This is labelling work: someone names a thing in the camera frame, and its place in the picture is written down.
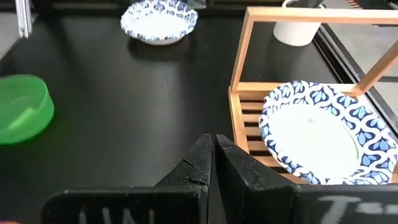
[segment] paper plate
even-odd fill
[[[177,0],[146,0],[134,3],[120,25],[126,34],[151,45],[173,44],[189,34],[198,13]]]
[[[285,83],[264,99],[261,137],[277,162],[311,184],[386,184],[397,143],[384,121],[324,84]]]

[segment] blue patterned paper plate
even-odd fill
[[[384,121],[359,101],[328,85],[304,81],[285,83],[264,101],[261,137],[291,174],[325,185],[386,184],[391,179],[397,143]],[[345,165],[349,158],[354,159]]]
[[[126,34],[151,45],[173,44],[192,32],[198,13],[178,0],[145,0],[123,14],[120,25]]]

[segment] black table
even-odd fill
[[[202,134],[232,139],[227,89],[241,15],[201,15],[192,34],[165,47],[130,39],[115,16],[37,19],[0,61],[0,76],[43,78],[55,117],[37,137],[0,146],[0,220],[39,223],[44,202],[65,189],[153,185]],[[301,48],[272,29],[255,25],[245,81],[352,82],[324,28]],[[210,210],[211,223],[222,219]]]

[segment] wooden dish rack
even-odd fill
[[[296,184],[307,184],[304,180],[286,173],[279,163],[269,154],[260,137],[258,120],[262,111],[264,97],[274,88],[281,85],[281,83],[240,81],[254,22],[398,24],[398,12],[395,10],[247,7],[231,84],[228,90],[235,144],[267,167],[277,172],[279,171],[280,175],[283,175]],[[398,61],[398,41],[380,58],[359,83],[329,85],[337,91],[356,98],[365,105],[370,105],[364,93],[366,93],[396,61]],[[394,172],[391,183],[398,183],[398,172]]]

